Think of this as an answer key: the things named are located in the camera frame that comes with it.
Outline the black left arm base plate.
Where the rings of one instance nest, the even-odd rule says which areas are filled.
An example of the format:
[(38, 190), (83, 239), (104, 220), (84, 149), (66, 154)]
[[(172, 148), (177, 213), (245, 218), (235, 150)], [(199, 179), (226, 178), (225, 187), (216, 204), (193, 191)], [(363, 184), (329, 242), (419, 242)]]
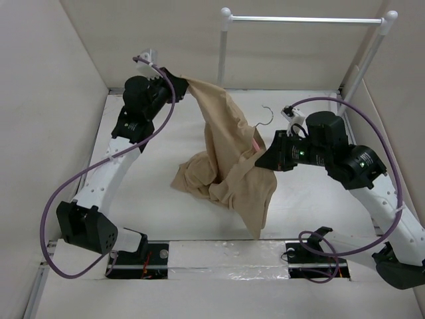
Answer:
[(111, 253), (106, 267), (109, 279), (168, 279), (169, 242), (153, 241), (142, 255), (119, 251)]

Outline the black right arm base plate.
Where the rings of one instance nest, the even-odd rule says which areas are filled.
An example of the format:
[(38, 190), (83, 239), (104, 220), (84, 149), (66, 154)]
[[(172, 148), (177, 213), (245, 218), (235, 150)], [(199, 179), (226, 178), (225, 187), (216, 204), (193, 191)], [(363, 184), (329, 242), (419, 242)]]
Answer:
[(298, 240), (286, 241), (280, 258), (287, 263), (290, 278), (305, 278), (316, 283), (328, 282), (331, 278), (350, 279), (345, 259), (339, 259), (336, 263), (332, 257), (319, 256), (306, 250)]

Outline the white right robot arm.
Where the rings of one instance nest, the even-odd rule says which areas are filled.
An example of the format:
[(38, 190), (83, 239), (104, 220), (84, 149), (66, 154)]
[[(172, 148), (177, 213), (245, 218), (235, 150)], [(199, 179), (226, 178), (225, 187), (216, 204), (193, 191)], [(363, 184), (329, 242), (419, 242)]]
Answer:
[(367, 146), (350, 144), (343, 119), (332, 112), (313, 113), (305, 123), (304, 138), (293, 129), (276, 131), (256, 167), (272, 171), (290, 171), (299, 164), (324, 167), (384, 231), (377, 246), (361, 251), (364, 240), (320, 227), (302, 244), (309, 258), (351, 259), (375, 269), (400, 290), (424, 285), (424, 228), (404, 207), (379, 156)]

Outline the pink clothes hanger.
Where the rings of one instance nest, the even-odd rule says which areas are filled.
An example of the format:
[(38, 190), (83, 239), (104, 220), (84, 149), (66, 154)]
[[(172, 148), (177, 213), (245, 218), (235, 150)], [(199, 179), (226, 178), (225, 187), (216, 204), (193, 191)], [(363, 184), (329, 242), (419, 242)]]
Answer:
[(261, 107), (263, 110), (267, 110), (270, 113), (270, 117), (267, 121), (261, 120), (254, 125), (255, 131), (252, 137), (252, 147), (256, 153), (263, 152), (267, 149), (267, 143), (261, 128), (269, 126), (274, 120), (274, 111), (269, 106), (261, 105)]

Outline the beige t shirt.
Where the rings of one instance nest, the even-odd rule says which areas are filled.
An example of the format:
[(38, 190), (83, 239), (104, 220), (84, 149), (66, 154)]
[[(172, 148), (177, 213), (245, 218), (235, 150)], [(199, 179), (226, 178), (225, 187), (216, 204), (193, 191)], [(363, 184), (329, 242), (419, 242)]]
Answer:
[(258, 240), (278, 184), (274, 172), (255, 166), (266, 145), (225, 89), (187, 82), (205, 120), (206, 149), (180, 164), (171, 187), (235, 211)]

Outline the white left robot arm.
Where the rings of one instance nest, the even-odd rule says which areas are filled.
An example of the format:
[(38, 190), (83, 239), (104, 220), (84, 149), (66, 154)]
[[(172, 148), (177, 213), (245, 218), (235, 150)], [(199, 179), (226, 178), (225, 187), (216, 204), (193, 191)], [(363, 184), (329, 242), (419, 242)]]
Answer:
[(136, 264), (147, 258), (147, 236), (117, 228), (108, 213), (128, 169), (145, 149), (142, 141), (149, 141), (154, 133), (154, 118), (167, 103), (182, 100), (189, 86), (166, 68), (162, 72), (165, 78), (133, 76), (126, 81), (124, 105), (112, 130), (106, 163), (93, 171), (70, 203), (61, 202), (56, 209), (66, 243), (101, 255), (116, 251)]

